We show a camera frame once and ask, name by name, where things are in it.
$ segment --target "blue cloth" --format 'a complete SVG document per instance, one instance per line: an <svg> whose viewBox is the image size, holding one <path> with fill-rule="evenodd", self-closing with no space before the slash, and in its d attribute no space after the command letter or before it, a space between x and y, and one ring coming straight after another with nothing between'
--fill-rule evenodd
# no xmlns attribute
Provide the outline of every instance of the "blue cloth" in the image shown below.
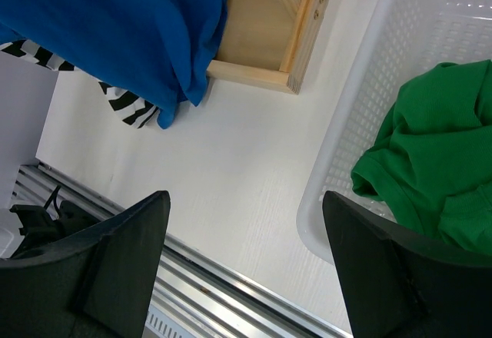
<svg viewBox="0 0 492 338"><path fill-rule="evenodd" d="M19 35L161 109L197 105L220 44L226 0L1 0L0 41Z"/></svg>

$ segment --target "black and white striped fabric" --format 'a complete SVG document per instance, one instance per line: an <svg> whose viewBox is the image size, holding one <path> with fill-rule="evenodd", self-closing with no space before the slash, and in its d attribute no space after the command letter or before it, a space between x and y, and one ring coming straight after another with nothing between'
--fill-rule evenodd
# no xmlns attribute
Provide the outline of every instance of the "black and white striped fabric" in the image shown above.
<svg viewBox="0 0 492 338"><path fill-rule="evenodd" d="M31 40L0 45L0 51L53 71L81 70ZM132 127L142 128L158 111L155 105L124 88L114 87L103 81L99 81L99 85L116 115Z"/></svg>

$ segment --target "white tabletop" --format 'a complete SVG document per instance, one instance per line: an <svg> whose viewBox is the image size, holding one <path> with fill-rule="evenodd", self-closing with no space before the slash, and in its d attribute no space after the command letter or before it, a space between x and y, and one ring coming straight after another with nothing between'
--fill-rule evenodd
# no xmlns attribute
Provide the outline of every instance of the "white tabletop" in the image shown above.
<svg viewBox="0 0 492 338"><path fill-rule="evenodd" d="M94 80L61 73L37 156L124 207L170 191L170 234L348 331L296 213L376 1L330 0L300 95L215 81L166 131L126 127Z"/></svg>

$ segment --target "wooden box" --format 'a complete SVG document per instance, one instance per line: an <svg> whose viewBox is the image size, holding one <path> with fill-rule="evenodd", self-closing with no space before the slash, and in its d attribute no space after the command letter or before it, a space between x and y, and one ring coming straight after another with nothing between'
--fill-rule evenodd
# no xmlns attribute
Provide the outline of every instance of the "wooden box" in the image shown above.
<svg viewBox="0 0 492 338"><path fill-rule="evenodd" d="M328 0L228 0L213 78L297 94Z"/></svg>

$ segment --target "green cloth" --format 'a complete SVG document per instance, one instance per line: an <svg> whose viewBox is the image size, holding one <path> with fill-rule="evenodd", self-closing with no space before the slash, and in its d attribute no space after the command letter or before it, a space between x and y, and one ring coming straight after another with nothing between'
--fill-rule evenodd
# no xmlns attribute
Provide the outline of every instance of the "green cloth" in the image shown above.
<svg viewBox="0 0 492 338"><path fill-rule="evenodd" d="M490 61L443 63L406 83L352 180L399 224L492 254Z"/></svg>

